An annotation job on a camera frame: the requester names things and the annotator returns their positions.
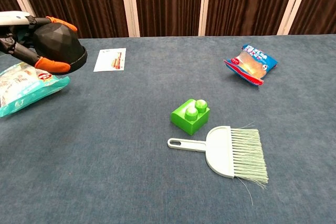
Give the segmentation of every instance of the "plastic bag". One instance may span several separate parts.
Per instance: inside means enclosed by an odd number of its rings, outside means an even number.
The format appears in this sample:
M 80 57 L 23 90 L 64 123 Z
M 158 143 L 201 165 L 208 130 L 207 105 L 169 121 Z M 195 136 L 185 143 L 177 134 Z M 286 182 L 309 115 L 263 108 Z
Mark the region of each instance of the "plastic bag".
M 69 82 L 69 77 L 59 79 L 23 62 L 6 69 L 0 73 L 0 117 L 63 89 Z
M 244 45 L 242 50 L 236 58 L 224 60 L 224 63 L 229 69 L 253 85 L 264 84 L 262 78 L 278 62 L 270 55 L 250 45 Z

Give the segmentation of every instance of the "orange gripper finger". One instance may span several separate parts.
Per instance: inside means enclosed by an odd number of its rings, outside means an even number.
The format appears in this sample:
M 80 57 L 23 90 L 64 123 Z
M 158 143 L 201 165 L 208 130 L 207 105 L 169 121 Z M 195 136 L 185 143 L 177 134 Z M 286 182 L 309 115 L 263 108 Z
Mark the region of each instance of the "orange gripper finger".
M 46 18 L 49 18 L 52 23 L 61 23 L 63 25 L 66 25 L 67 27 L 69 27 L 71 30 L 77 31 L 77 27 L 76 26 L 74 26 L 74 25 L 72 25 L 72 24 L 70 24 L 68 22 L 65 22 L 65 21 L 63 21 L 61 19 L 54 18 L 54 17 L 49 17 L 49 16 L 47 16 Z
M 65 73 L 70 70 L 70 65 L 64 62 L 49 60 L 44 57 L 35 63 L 35 68 L 46 70 L 51 73 Z

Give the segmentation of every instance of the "white paper card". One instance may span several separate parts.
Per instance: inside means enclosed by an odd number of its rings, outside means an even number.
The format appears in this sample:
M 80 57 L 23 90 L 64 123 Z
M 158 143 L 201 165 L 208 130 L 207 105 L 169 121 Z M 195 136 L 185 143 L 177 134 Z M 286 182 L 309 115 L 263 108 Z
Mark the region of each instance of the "white paper card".
M 126 48 L 103 49 L 99 51 L 94 72 L 122 71 L 125 67 Z

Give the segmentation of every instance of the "hand brush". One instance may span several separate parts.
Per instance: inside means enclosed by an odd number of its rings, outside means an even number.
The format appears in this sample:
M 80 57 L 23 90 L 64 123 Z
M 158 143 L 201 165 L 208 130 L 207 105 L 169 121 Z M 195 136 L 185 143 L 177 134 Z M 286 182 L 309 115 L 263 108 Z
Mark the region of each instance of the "hand brush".
M 268 182 L 263 149 L 257 129 L 219 126 L 209 131 L 206 141 L 170 138 L 170 148 L 205 152 L 210 168 L 228 178 L 242 178 L 265 187 Z

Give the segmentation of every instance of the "blue carpet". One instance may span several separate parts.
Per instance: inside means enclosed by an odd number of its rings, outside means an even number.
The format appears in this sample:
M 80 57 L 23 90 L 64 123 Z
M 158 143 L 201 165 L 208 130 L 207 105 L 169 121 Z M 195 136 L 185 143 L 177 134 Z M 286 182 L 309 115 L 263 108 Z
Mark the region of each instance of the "blue carpet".
M 0 119 L 0 223 L 335 223 L 336 35 L 82 39 L 71 83 Z M 278 60 L 254 87 L 224 59 L 249 43 Z M 100 49 L 126 48 L 125 71 L 93 72 Z M 0 67 L 18 61 L 1 57 Z M 189 98 L 209 121 L 193 137 L 170 123 Z M 219 125 L 260 130 L 263 190 L 215 174 L 203 153 Z

